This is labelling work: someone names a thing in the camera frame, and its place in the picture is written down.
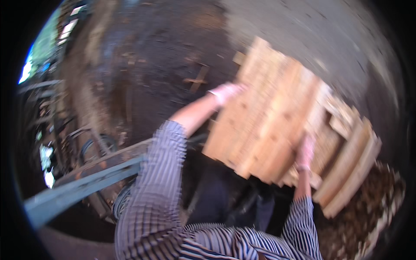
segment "blue metal bar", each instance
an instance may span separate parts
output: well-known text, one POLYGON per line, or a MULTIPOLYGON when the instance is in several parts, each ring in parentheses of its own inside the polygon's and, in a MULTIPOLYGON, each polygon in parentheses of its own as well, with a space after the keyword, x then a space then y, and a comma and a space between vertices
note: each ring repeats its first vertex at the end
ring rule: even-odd
POLYGON ((65 211, 88 195, 140 171, 143 156, 131 159, 90 176, 44 190, 25 201, 25 210, 35 229, 65 211))

